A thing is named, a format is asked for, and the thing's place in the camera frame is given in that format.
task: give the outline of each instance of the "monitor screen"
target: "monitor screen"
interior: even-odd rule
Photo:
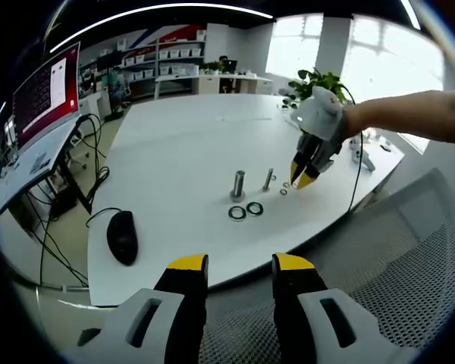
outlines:
[[[79,43],[49,59],[14,93],[14,123],[18,145],[78,110]]]

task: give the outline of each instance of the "storage box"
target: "storage box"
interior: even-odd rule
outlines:
[[[197,30],[197,38],[196,40],[202,40],[202,41],[205,41],[206,40],[206,31],[205,30]]]
[[[180,66],[172,66],[172,74],[179,74],[180,73]]]
[[[144,70],[143,71],[143,76],[145,78],[150,78],[153,77],[153,68],[151,70]]]
[[[201,48],[193,49],[192,50],[192,56],[193,57],[200,57],[201,50],[202,50]]]
[[[160,67],[160,76],[167,76],[170,67]]]
[[[130,57],[124,60],[125,66],[133,66],[135,64],[135,58]]]
[[[116,50],[119,52],[123,52],[127,50],[127,39],[123,38],[116,42]]]

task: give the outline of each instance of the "metal rod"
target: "metal rod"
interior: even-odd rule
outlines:
[[[244,171],[237,171],[236,175],[234,176],[234,188],[230,194],[231,199],[234,202],[240,202],[244,199],[243,184],[244,184]]]
[[[268,169],[268,175],[266,176],[265,185],[263,186],[263,191],[268,191],[270,189],[271,176],[273,175],[273,168]]]

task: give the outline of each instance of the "potted plant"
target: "potted plant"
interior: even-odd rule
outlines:
[[[331,72],[321,74],[319,70],[314,67],[313,72],[299,70],[298,77],[300,78],[300,81],[293,80],[288,83],[288,86],[293,89],[293,93],[283,100],[282,108],[298,108],[300,102],[308,99],[312,95],[314,86],[321,86],[329,89],[339,98],[341,103],[347,102],[345,95],[342,93],[342,89],[345,89],[348,93],[349,90],[340,82],[339,76],[335,76]]]
[[[200,70],[204,70],[204,72],[210,73],[210,74],[219,74],[224,70],[224,65],[219,62],[219,61],[213,61],[213,62],[207,62],[207,63],[202,63],[199,66]]]

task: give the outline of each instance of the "white desk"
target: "white desk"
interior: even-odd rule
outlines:
[[[168,75],[160,76],[155,79],[155,95],[154,100],[160,96],[160,84],[166,81],[175,80],[192,80],[193,92],[197,95],[205,95],[211,93],[219,93],[219,80],[221,78],[228,78],[233,80],[240,80],[241,88],[240,93],[258,93],[269,95],[271,93],[271,85],[273,81],[268,78],[247,76],[243,74],[200,74],[197,76],[180,76]]]
[[[3,213],[7,204],[15,196],[28,190],[54,171],[58,164],[58,157],[69,143],[76,127],[77,118],[72,118],[48,132],[20,154],[15,164],[0,179],[0,213]],[[42,161],[49,160],[49,163],[31,172],[34,163],[41,155],[44,155]]]
[[[142,287],[153,288],[173,260],[209,254],[209,286],[271,261],[307,241],[349,207],[358,165],[345,143],[334,165],[303,190],[279,190],[288,180],[300,131],[277,108],[282,98],[259,95],[186,96],[132,106],[106,160],[109,179],[93,212],[133,212],[140,244],[125,267],[111,254],[106,229],[115,212],[91,221],[88,275],[91,303],[118,305]],[[354,205],[397,166],[403,153],[365,145],[376,170],[361,170]],[[269,168],[277,180],[261,192]],[[234,173],[246,172],[246,204],[263,204],[259,217],[228,217]]]

